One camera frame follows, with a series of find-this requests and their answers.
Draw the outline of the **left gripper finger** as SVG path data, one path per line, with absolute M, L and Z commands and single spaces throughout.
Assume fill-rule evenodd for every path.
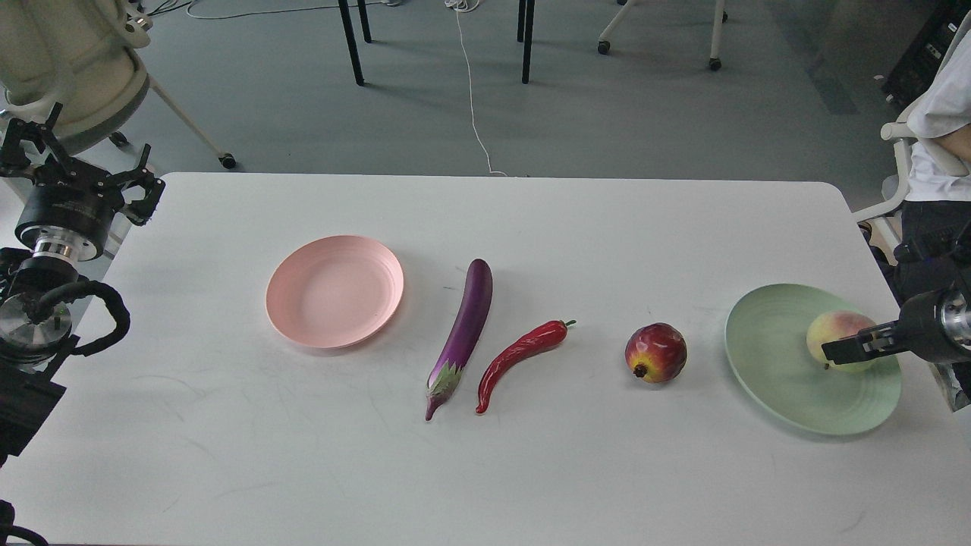
M 1 176 L 22 177 L 33 182 L 35 170 L 42 163 L 34 158 L 44 159 L 44 165 L 64 165 L 65 149 L 53 132 L 63 105 L 56 102 L 43 122 L 25 121 L 13 115 L 5 115 L 7 127 L 3 132 L 1 148 Z
M 148 166 L 152 146 L 143 145 L 135 166 L 110 176 L 110 207 L 135 227 L 142 227 L 155 214 L 166 188 Z

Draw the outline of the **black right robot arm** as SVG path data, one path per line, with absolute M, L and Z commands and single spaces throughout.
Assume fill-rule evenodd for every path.
M 894 321 L 822 343 L 823 360 L 827 366 L 845 367 L 912 353 L 936 371 L 947 404 L 957 410 L 960 401 L 969 400 L 954 371 L 956 364 L 969 362 L 969 225 L 944 227 L 904 240 L 894 258 L 901 264 L 942 259 L 951 284 L 913 295 L 901 305 Z

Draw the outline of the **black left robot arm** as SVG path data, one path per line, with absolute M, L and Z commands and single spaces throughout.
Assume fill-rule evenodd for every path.
M 62 104 L 44 121 L 11 118 L 2 141 L 2 176 L 31 182 L 14 229 L 17 248 L 2 250 L 1 457 L 17 457 L 35 438 L 65 388 L 53 375 L 70 356 L 118 344 L 131 318 L 110 284 L 83 276 L 79 265 L 104 255 L 119 215 L 142 227 L 165 190 L 148 169 L 150 146 L 118 174 L 73 158 L 55 135 Z M 80 342 L 69 306 L 101 300 L 114 327 Z

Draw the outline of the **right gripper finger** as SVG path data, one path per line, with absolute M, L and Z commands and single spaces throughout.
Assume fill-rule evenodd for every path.
M 907 352 L 896 326 L 897 322 L 869 326 L 856 334 L 823 343 L 825 362 L 833 366 L 846 366 Z

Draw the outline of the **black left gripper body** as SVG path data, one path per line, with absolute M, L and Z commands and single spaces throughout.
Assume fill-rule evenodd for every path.
M 38 182 L 28 194 L 14 235 L 36 258 L 63 262 L 114 258 L 124 235 L 112 231 L 112 224 L 124 207 L 121 190 Z

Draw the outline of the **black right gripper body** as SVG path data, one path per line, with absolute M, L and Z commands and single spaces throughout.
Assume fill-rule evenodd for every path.
M 955 290 L 921 293 L 907 300 L 900 309 L 899 338 L 906 350 L 926 362 L 958 362 L 958 348 L 944 329 L 944 304 Z

